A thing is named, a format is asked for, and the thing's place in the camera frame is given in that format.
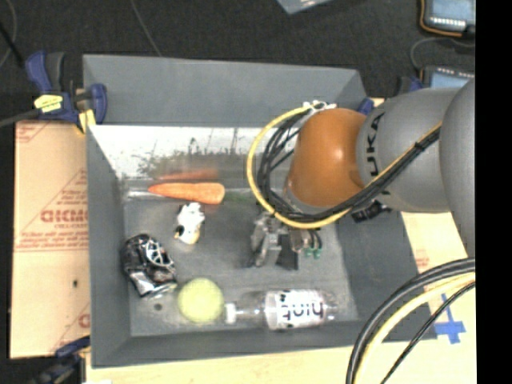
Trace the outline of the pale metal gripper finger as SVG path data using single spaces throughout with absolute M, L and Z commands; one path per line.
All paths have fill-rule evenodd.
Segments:
M 251 254 L 247 260 L 246 266 L 261 267 L 264 263 L 265 254 L 263 253 L 262 244 L 265 238 L 265 232 L 262 230 L 255 230 L 250 236 Z
M 262 264 L 275 264 L 279 255 L 278 236 L 276 234 L 267 234 L 262 242 Z

